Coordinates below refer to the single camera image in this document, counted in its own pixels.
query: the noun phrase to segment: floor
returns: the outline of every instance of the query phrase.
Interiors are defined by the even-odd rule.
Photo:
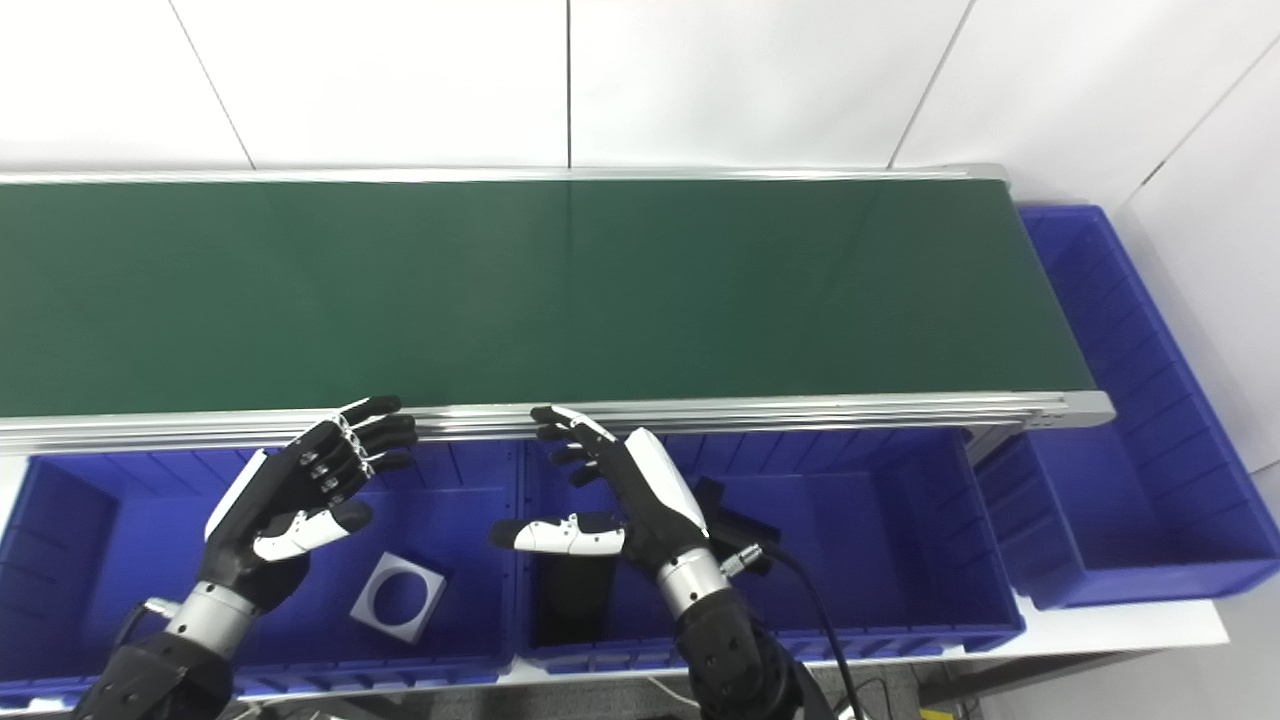
[[[940,664],[888,665],[876,669],[854,669],[859,700],[868,720],[920,720],[916,705],[916,682],[942,673]],[[836,669],[815,673],[818,683],[835,706],[845,696]],[[673,693],[690,697],[685,678],[663,678],[662,684]],[[686,705],[654,687],[648,679],[589,680],[543,685],[458,688],[321,701],[280,707],[261,720],[643,720],[671,716],[698,720],[696,707]],[[956,720],[982,720],[977,703],[968,708],[936,708],[950,711]],[[230,711],[228,720],[243,712]],[[241,717],[238,720],[257,720]]]

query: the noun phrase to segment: black object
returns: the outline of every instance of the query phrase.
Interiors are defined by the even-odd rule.
[[[721,562],[753,544],[782,542],[782,530],[778,528],[721,507],[721,502],[724,500],[724,483],[722,482],[700,478],[694,486],[694,500],[698,501],[698,507],[701,509],[703,518],[707,520],[707,532],[712,536],[712,552]],[[772,569],[773,560],[765,555],[748,565],[745,571],[763,577],[768,575]]]
[[[840,679],[845,683],[845,692],[849,694],[849,705],[854,708],[854,720],[863,720],[863,706],[858,702],[858,688],[854,687],[854,679],[849,674],[849,662],[845,660],[845,651],[840,647],[840,639],[836,637],[836,628],[831,624],[831,615],[827,614],[827,606],[822,602],[822,596],[818,593],[818,588],[814,587],[813,579],[809,578],[809,573],[805,571],[804,565],[795,559],[794,555],[782,550],[774,543],[760,543],[760,550],[764,551],[765,557],[772,557],[778,562],[791,568],[800,580],[804,582],[804,587],[809,591],[809,597],[813,598],[813,606],[818,611],[818,619],[822,621],[822,629],[827,633],[827,639],[831,642],[831,652],[836,656],[836,665],[840,666]]]
[[[214,720],[230,697],[227,660],[186,638],[159,633],[113,653],[72,720]]]
[[[404,468],[412,461],[404,452],[384,454],[417,442],[413,418],[396,414],[399,409],[399,398],[388,395],[342,411],[348,427],[358,425],[353,432],[374,456],[369,465],[375,473]],[[361,425],[376,415],[385,416]],[[349,500],[367,479],[343,428],[337,423],[317,423],[269,455],[253,474],[253,482],[234,498],[205,541],[196,579],[230,589],[261,612],[275,610],[302,584],[311,568],[310,557],[303,553],[265,562],[252,550],[253,538],[273,523],[283,530],[302,510],[332,509],[347,523],[367,524],[369,506]]]
[[[879,684],[879,687],[881,687],[881,697],[884,698],[884,715],[888,716],[888,717],[895,717],[895,715],[893,715],[893,700],[890,697],[888,683],[884,682],[884,678],[876,676],[876,678],[870,678],[870,679],[863,680],[861,683],[858,683],[858,687],[854,688],[854,689],[858,691],[858,692],[863,692],[863,688],[865,688],[867,685],[870,685],[870,684]],[[844,715],[845,710],[849,708],[849,707],[851,707],[851,706],[852,706],[852,703],[849,702],[849,698],[844,698],[840,702],[837,702],[836,703],[836,717],[840,717],[841,715]]]
[[[617,556],[536,555],[534,647],[604,638]]]
[[[529,527],[529,520],[494,520],[489,525],[489,544],[494,547],[513,548],[516,547],[516,537],[520,536],[520,530]]]
[[[714,720],[805,720],[836,715],[809,670],[750,615],[730,588],[694,603],[678,620],[676,648],[689,664],[689,682],[703,717]]]

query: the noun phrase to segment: robotic finger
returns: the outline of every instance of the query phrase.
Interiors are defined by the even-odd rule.
[[[358,500],[347,500],[324,510],[300,510],[278,515],[253,539],[253,553],[268,562],[297,557],[360,530],[374,511]]]
[[[389,447],[402,447],[417,442],[413,418],[408,415],[388,415],[380,420],[358,425],[353,432],[369,455],[376,455]]]
[[[337,415],[340,416],[348,425],[358,425],[370,418],[390,415],[392,413],[399,413],[399,397],[394,395],[379,395],[375,397],[357,400],[351,405],[344,405],[338,409]]]
[[[498,520],[489,543],[506,550],[556,555],[618,555],[627,534],[612,512],[575,512],[564,519]]]
[[[591,418],[559,405],[541,405],[534,407],[529,415],[545,428],[539,432],[540,439],[576,438],[591,452],[595,452],[598,446],[603,443],[618,439]]]

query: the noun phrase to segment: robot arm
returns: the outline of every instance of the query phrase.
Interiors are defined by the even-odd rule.
[[[620,442],[590,418],[557,406],[536,407],[538,437],[567,441],[552,461],[581,461],[570,483],[603,477],[626,515],[625,527],[600,514],[563,521],[506,520],[490,542],[500,547],[571,555],[621,551],[658,587],[676,620],[676,648],[689,665],[694,696],[714,720],[833,717],[822,692],[750,612],[712,553],[701,510],[666,448],[640,428]]]
[[[148,601],[164,632],[119,647],[81,698],[74,720],[212,720],[232,696],[230,659],[253,620],[302,583],[308,552],[372,518],[351,500],[375,473],[411,459],[417,441],[396,397],[335,411],[278,452],[259,450],[205,525],[196,583],[180,605]]]

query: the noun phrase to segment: cable connector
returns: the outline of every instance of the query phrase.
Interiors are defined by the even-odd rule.
[[[721,562],[721,573],[723,573],[726,578],[732,578],[742,570],[746,570],[751,562],[755,562],[763,556],[764,550],[760,548],[759,543],[748,546],[746,548],[726,557],[724,562]]]

